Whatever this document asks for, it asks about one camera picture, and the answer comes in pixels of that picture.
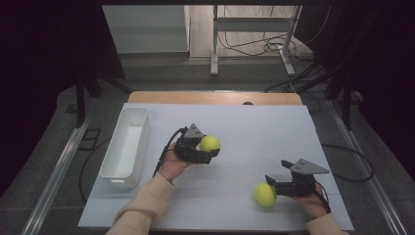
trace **person's left hand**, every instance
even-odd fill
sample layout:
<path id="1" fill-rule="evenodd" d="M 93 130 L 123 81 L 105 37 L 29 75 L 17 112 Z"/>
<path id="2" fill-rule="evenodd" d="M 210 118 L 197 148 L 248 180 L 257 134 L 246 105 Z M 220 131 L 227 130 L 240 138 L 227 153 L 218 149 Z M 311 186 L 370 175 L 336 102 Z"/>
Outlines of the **person's left hand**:
<path id="1" fill-rule="evenodd" d="M 194 165 L 192 163 L 181 161 L 173 151 L 174 145 L 175 143 L 172 143 L 168 147 L 168 151 L 165 153 L 164 161 L 161 165 L 161 170 L 159 171 L 159 174 L 170 183 L 172 183 L 173 179 L 179 176 L 187 166 Z"/>

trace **person's right hand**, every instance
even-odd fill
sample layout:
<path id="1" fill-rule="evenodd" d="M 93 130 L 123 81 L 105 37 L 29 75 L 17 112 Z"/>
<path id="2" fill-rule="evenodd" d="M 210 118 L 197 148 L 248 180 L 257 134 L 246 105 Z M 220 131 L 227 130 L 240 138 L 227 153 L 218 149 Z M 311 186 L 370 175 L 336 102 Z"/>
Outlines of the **person's right hand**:
<path id="1" fill-rule="evenodd" d="M 321 186 L 317 183 L 315 184 L 315 186 L 316 186 L 315 190 L 319 194 L 322 195 L 323 192 L 322 192 Z M 327 214 L 326 210 L 324 209 L 323 203 L 314 194 L 311 194 L 308 197 L 290 197 L 290 198 L 299 202 L 304 208 L 305 212 L 312 219 L 315 219 L 315 218 L 318 218 L 318 217 L 321 217 Z"/>

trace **white wall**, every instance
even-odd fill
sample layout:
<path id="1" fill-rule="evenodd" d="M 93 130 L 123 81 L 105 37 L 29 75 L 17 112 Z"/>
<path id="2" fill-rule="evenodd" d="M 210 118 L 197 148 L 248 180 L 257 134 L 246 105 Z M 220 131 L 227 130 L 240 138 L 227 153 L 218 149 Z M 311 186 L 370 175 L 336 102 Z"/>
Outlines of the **white wall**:
<path id="1" fill-rule="evenodd" d="M 119 54 L 189 51 L 188 6 L 103 6 Z"/>

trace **wooden floor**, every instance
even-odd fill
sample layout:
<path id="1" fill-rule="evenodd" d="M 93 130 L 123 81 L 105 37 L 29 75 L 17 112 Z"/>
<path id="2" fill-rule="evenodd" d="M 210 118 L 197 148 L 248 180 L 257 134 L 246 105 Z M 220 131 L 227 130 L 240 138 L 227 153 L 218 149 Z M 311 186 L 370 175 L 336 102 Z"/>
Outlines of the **wooden floor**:
<path id="1" fill-rule="evenodd" d="M 293 13 L 293 6 L 219 6 L 219 17 L 242 17 L 242 18 L 285 18 L 290 17 Z M 190 57 L 210 57 L 211 45 L 213 41 L 213 7 L 212 6 L 190 6 Z M 285 34 L 285 32 L 219 32 L 218 40 L 219 57 L 247 57 L 247 55 L 232 50 L 226 49 L 231 47 L 240 50 L 244 53 L 256 55 L 264 51 L 266 43 L 260 41 L 257 43 L 235 47 L 238 44 L 244 44 L 248 42 L 258 41 L 263 38 L 270 38 Z M 305 46 L 301 46 L 302 43 L 293 40 L 296 45 L 296 53 L 304 54 L 306 51 Z M 271 43 L 283 43 L 284 39 L 275 38 L 270 41 Z M 291 50 L 295 49 L 295 44 L 291 44 Z M 261 56 L 279 56 L 276 51 L 267 52 Z"/>

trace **beige sleeve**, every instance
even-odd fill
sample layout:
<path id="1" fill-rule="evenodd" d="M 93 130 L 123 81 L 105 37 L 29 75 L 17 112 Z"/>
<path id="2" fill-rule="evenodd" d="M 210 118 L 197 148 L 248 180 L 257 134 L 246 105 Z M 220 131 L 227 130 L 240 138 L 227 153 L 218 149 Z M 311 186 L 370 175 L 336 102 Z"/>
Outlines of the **beige sleeve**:
<path id="1" fill-rule="evenodd" d="M 331 213 L 309 221 L 306 225 L 310 235 L 346 235 Z"/>
<path id="2" fill-rule="evenodd" d="M 167 200 L 175 187 L 159 173 L 143 185 L 135 198 L 115 216 L 114 225 L 107 234 L 148 234 L 153 220 L 167 212 Z"/>

